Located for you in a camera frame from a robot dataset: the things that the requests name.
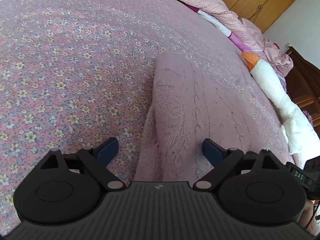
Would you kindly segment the pink floral bed sheet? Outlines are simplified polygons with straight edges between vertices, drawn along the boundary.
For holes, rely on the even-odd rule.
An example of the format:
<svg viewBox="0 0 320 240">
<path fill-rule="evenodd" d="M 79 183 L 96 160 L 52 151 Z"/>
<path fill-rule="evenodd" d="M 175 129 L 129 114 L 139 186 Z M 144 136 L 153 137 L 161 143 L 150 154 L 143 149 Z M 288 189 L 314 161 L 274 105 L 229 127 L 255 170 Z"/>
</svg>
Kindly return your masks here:
<svg viewBox="0 0 320 240">
<path fill-rule="evenodd" d="M 272 103 L 240 50 L 177 0 L 1 0 L 1 234 L 20 220 L 20 182 L 51 149 L 75 153 L 110 137 L 108 170 L 135 180 L 155 62 L 181 55 L 244 101 L 260 144 L 289 154 Z"/>
</svg>

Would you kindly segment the dark wooden nightstand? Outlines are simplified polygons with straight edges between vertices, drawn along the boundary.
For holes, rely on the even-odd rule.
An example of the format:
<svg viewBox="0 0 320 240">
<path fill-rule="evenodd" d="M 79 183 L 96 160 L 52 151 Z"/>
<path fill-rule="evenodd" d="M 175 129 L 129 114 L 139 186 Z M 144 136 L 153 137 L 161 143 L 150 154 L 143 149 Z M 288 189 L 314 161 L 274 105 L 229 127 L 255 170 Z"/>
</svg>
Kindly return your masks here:
<svg viewBox="0 0 320 240">
<path fill-rule="evenodd" d="M 304 59 L 298 51 L 289 46 L 287 55 L 293 61 L 293 68 L 285 77 L 287 93 L 291 100 L 319 128 L 319 69 Z"/>
</svg>

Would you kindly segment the white goose plush toy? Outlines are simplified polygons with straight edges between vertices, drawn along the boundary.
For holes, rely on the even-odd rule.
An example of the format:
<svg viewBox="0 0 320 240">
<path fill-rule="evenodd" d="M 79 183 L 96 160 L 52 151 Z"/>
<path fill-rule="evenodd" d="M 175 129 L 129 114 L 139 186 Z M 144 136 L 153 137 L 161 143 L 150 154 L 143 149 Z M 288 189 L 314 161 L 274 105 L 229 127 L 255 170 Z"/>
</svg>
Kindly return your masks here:
<svg viewBox="0 0 320 240">
<path fill-rule="evenodd" d="M 281 131 L 298 167 L 319 156 L 319 137 L 302 110 L 291 101 L 276 72 L 265 60 L 250 52 L 242 58 L 257 85 L 273 103 L 281 120 Z"/>
</svg>

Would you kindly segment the pink checkered quilt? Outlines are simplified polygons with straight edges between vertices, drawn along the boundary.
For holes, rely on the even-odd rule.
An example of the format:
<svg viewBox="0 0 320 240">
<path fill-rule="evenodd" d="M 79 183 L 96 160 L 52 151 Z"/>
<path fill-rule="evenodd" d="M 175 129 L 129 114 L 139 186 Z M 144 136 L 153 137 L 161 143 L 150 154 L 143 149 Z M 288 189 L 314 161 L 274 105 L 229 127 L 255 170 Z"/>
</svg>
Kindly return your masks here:
<svg viewBox="0 0 320 240">
<path fill-rule="evenodd" d="M 242 51 L 252 52 L 264 59 L 282 77 L 287 76 L 293 68 L 289 55 L 282 53 L 277 46 L 263 36 L 261 31 L 249 20 L 238 18 L 229 10 L 222 0 L 179 0 L 187 5 L 200 9 L 215 17 L 228 28 L 245 46 Z"/>
</svg>

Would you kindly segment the magenta white striped pillow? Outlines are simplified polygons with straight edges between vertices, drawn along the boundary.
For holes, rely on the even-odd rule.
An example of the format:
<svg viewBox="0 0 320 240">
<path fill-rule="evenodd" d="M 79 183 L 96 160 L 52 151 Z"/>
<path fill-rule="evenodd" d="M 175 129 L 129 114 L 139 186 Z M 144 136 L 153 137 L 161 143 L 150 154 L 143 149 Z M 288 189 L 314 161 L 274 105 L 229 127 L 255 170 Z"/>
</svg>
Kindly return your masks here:
<svg viewBox="0 0 320 240">
<path fill-rule="evenodd" d="M 227 27 L 225 27 L 221 22 L 219 22 L 214 16 L 207 14 L 206 12 L 192 7 L 191 5 L 185 4 L 189 9 L 194 11 L 195 13 L 202 16 L 205 20 L 210 22 L 212 25 L 214 25 L 219 31 L 221 31 L 223 34 L 225 34 L 230 41 L 232 41 L 242 52 L 252 52 L 248 46 L 246 46 L 242 41 L 240 41 L 234 33 L 232 33 Z"/>
</svg>

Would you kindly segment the pink cable knit cardigan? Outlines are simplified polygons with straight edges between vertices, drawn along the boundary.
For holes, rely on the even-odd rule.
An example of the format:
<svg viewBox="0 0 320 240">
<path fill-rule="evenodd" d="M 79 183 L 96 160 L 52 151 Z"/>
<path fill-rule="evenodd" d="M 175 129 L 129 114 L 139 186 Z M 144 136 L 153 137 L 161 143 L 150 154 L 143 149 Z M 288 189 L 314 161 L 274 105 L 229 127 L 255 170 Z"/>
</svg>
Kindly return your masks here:
<svg viewBox="0 0 320 240">
<path fill-rule="evenodd" d="M 201 150 L 207 138 L 224 148 L 248 151 L 258 147 L 257 123 L 233 91 L 169 51 L 155 65 L 136 181 L 194 183 L 212 169 Z"/>
</svg>

